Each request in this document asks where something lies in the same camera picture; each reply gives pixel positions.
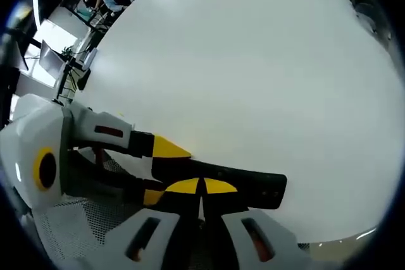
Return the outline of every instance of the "perforated metal panel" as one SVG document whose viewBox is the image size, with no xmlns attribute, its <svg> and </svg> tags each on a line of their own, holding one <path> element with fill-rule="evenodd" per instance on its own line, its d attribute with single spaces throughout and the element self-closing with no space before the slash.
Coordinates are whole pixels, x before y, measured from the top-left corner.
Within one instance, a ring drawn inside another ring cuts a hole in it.
<svg viewBox="0 0 405 270">
<path fill-rule="evenodd" d="M 128 174 L 128 172 L 126 172 L 114 159 L 109 158 L 107 161 L 104 162 L 104 169 L 111 171 L 111 172 L 115 172 L 115 173 L 121 173 L 121 174 Z"/>
<path fill-rule="evenodd" d="M 298 248 L 309 253 L 309 244 L 308 243 L 299 243 Z"/>
<path fill-rule="evenodd" d="M 208 250 L 206 242 L 206 226 L 203 221 L 200 221 L 199 231 L 194 238 L 194 243 L 191 248 L 189 270 L 211 270 L 213 269 L 213 261 Z"/>
<path fill-rule="evenodd" d="M 65 195 L 44 212 L 33 211 L 41 242 L 56 264 L 104 245 L 105 234 L 135 214 L 134 205 L 100 204 Z"/>
</svg>

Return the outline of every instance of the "white table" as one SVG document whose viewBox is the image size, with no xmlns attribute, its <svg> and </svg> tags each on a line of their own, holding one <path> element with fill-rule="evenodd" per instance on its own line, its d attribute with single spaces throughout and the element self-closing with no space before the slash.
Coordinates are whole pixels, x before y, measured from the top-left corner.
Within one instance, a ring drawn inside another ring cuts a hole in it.
<svg viewBox="0 0 405 270">
<path fill-rule="evenodd" d="M 78 101 L 198 160 L 287 175 L 282 205 L 265 212 L 298 242 L 383 216 L 401 171 L 404 89 L 348 0 L 136 0 L 98 49 Z"/>
</svg>

